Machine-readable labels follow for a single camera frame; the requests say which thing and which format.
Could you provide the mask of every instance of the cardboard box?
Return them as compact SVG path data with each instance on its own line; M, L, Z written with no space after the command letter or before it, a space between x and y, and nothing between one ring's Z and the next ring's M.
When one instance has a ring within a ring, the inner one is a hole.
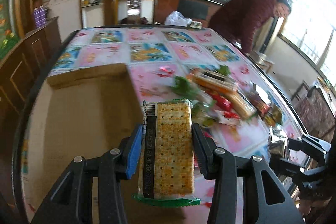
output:
M142 111L123 64L105 65L49 77L31 114L28 183L24 193L38 208L77 155L101 156L130 136ZM151 207L135 201L138 171L121 187L129 223L206 223L205 206ZM93 206L94 223L97 209Z

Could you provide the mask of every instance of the dark hair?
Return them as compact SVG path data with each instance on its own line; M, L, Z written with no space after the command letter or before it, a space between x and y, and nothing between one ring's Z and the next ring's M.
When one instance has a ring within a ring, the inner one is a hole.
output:
M289 9L289 13L292 12L292 6L289 4L288 0L276 0L276 1L285 4Z

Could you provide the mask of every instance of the silver bolt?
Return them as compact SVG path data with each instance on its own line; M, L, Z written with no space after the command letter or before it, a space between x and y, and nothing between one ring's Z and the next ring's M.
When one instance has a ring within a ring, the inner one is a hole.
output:
M219 148L215 149L215 153L217 155L223 155L225 153L225 150L224 150L224 148L219 147Z
M256 162L261 162L261 161L263 160L263 158L260 157L260 156L258 156L258 155L254 155L254 156L252 157L252 159L253 159L254 161L256 161Z
M120 150L118 148L113 148L110 150L110 153L112 155L118 155L120 153Z
M82 160L83 160L83 157L82 157L82 156L77 156L77 157L75 157L75 158L73 159L73 161L76 162L76 163L79 163L79 162L81 162Z

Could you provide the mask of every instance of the green package edge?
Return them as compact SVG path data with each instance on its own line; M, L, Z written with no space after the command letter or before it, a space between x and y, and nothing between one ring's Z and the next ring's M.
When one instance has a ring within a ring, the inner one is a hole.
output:
M165 208L178 208L178 207L186 207L201 204L201 200L199 198L154 199L154 198L144 198L137 194L134 194L133 198L150 206L165 207Z

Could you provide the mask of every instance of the white plastic bag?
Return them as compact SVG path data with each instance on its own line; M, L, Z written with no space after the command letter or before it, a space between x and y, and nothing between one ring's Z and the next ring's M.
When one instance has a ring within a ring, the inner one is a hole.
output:
M173 11L165 20L165 25L187 27L192 22L191 18L185 18L180 12Z

